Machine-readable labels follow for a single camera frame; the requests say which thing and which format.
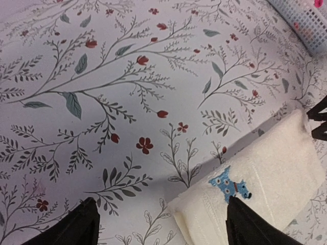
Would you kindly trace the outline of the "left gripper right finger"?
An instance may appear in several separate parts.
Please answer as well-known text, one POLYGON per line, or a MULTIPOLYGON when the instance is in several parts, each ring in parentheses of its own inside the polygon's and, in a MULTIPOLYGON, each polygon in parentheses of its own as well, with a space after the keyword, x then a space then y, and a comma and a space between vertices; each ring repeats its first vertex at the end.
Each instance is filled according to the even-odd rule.
POLYGON ((228 243, 233 245, 299 244, 297 240, 270 225, 236 197, 229 198, 226 231, 228 243))

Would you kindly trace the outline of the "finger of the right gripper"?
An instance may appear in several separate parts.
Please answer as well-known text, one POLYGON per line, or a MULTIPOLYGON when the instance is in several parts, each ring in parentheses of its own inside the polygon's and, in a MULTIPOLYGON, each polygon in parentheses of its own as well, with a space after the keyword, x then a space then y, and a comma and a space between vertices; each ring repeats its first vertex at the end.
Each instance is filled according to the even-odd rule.
POLYGON ((327 122, 323 122, 320 126, 311 131, 311 135, 314 139, 327 141, 327 122))
POLYGON ((325 96, 318 104, 307 112, 308 119, 312 120, 326 120, 326 112, 321 113, 322 110, 326 109, 327 96, 325 96))

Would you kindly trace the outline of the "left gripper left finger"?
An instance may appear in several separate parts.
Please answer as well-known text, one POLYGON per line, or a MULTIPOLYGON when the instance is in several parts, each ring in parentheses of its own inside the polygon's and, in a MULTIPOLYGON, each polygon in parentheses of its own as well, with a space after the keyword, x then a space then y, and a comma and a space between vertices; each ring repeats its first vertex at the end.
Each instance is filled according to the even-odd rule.
POLYGON ((97 245, 99 228, 100 215, 96 201, 93 198, 87 198, 60 222, 24 244, 97 245))

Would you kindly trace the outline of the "cream white towel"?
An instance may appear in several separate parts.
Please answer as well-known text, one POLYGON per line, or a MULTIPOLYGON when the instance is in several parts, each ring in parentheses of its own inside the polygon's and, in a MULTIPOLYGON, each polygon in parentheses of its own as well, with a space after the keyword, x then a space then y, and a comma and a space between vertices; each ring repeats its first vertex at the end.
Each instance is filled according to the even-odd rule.
POLYGON ((301 110, 169 202, 187 244, 227 244, 227 206, 241 199, 269 224, 283 230, 325 180, 308 118, 301 110))

